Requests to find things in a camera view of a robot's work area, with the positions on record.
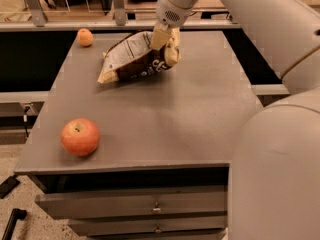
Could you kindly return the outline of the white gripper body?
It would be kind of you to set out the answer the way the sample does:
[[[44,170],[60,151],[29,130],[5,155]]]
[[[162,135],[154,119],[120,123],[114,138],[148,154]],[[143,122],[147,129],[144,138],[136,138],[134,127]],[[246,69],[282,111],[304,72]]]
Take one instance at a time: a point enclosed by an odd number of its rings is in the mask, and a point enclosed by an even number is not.
[[[193,6],[193,0],[158,0],[157,19],[170,27],[180,27],[189,17]]]

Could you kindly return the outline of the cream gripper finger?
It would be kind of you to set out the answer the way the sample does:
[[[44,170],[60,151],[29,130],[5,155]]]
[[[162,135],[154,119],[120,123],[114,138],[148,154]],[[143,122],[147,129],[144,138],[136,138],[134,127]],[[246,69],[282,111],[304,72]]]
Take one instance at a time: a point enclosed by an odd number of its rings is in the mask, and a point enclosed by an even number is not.
[[[180,29],[173,28],[169,40],[164,46],[164,59],[169,67],[173,67],[180,60]]]
[[[172,29],[167,24],[157,22],[154,26],[150,47],[159,51],[171,38]]]

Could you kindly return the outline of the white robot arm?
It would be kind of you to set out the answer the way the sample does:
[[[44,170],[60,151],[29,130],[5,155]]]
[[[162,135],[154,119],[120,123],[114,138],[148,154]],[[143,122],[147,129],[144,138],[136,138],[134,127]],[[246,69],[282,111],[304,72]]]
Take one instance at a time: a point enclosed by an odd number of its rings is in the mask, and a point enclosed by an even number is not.
[[[158,0],[157,46],[198,0]],[[229,169],[229,240],[320,240],[320,15],[300,0],[220,0],[269,66],[278,101],[242,128]]]

